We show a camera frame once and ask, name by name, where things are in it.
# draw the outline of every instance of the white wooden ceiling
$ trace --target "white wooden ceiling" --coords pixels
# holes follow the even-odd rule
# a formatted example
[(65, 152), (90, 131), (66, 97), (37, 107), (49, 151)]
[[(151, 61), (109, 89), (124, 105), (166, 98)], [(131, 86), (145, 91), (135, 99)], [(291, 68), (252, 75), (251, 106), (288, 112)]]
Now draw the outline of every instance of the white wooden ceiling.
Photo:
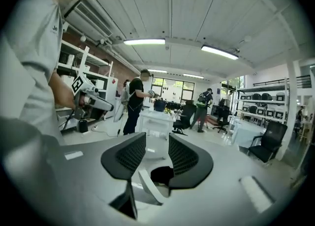
[[(295, 0), (97, 0), (112, 19), (113, 48), (137, 68), (190, 71), (220, 81), (315, 54)], [(244, 42), (251, 36), (251, 42)], [(126, 46), (124, 39), (165, 37), (166, 45)], [(200, 50), (202, 44), (239, 60)]]

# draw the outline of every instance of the black t-shirt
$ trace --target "black t-shirt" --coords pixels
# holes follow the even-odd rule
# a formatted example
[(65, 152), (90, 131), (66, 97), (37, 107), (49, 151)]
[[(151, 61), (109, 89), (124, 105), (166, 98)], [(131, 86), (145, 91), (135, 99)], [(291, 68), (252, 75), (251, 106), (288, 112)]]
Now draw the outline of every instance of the black t-shirt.
[[(129, 93), (132, 94), (135, 90), (141, 90), (143, 92), (143, 83), (140, 78), (134, 78), (129, 84)], [(142, 105), (143, 102), (142, 97), (137, 97), (136, 93), (134, 93), (129, 99), (129, 105), (131, 108), (137, 108)]]
[(205, 97), (206, 97), (206, 106), (205, 108), (208, 108), (209, 105), (209, 101), (212, 100), (212, 95), (211, 93), (209, 93), (208, 91), (205, 91), (204, 93), (202, 93)]

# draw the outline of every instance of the dark pants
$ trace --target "dark pants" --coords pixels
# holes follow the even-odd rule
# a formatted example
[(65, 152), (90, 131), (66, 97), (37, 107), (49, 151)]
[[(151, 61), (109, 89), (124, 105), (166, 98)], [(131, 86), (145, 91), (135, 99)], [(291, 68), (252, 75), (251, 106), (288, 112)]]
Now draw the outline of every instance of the dark pants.
[(128, 108), (128, 119), (124, 127), (124, 135), (134, 133), (134, 129), (137, 125), (138, 117), (140, 115), (141, 107), (132, 109), (129, 105)]
[(200, 126), (199, 129), (203, 128), (203, 124), (205, 123), (207, 116), (207, 108), (205, 107), (197, 107), (195, 117), (193, 118), (193, 122), (191, 124), (191, 128), (194, 126), (194, 124), (197, 122), (198, 118), (200, 118)]

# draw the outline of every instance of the brick wall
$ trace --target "brick wall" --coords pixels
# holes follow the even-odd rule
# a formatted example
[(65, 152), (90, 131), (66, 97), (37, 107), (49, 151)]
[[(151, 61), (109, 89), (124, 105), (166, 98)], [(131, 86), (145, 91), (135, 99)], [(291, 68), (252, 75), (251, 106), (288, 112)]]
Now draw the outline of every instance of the brick wall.
[[(80, 35), (78, 34), (69, 34), (68, 32), (65, 32), (63, 34), (63, 40), (71, 43), (72, 45), (75, 45), (77, 47), (80, 47), (81, 49), (85, 49), (86, 46), (90, 48), (89, 53), (92, 55), (95, 55), (96, 57), (102, 59), (102, 60), (108, 60), (109, 63), (113, 62), (112, 67), (112, 73), (111, 76), (114, 76), (118, 79), (118, 85), (117, 90), (119, 93), (121, 93), (121, 90), (123, 89), (123, 83), (126, 79), (132, 80), (134, 77), (138, 76), (136, 73), (134, 73), (132, 70), (130, 70), (128, 67), (126, 67), (124, 64), (122, 64), (120, 61), (116, 60), (111, 55), (107, 54), (105, 51), (103, 51), (100, 48), (95, 47), (94, 44), (86, 41), (81, 42), (80, 41)], [(108, 75), (109, 67), (104, 66), (99, 69), (98, 66), (95, 66), (93, 64), (86, 63), (86, 65), (91, 66), (90, 71), (99, 73), (102, 75)]]

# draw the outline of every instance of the white table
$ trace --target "white table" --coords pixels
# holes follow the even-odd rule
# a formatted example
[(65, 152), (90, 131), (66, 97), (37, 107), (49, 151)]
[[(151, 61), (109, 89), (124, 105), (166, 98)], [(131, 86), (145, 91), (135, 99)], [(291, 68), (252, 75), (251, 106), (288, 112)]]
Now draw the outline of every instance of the white table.
[(263, 135), (266, 128), (251, 124), (240, 119), (233, 119), (233, 135), (232, 142), (239, 146), (249, 148), (252, 144), (252, 139), (255, 136)]
[[(140, 112), (140, 123), (139, 123), (139, 132), (142, 132), (144, 129), (147, 129), (147, 136), (150, 136), (150, 131), (159, 131), (165, 134), (166, 143), (162, 149), (162, 158), (168, 157), (168, 135), (173, 130), (173, 123), (176, 121), (174, 111), (171, 111), (171, 114), (155, 111), (153, 107), (146, 109)], [(155, 152), (155, 150), (148, 150), (149, 144), (147, 144), (147, 151)]]

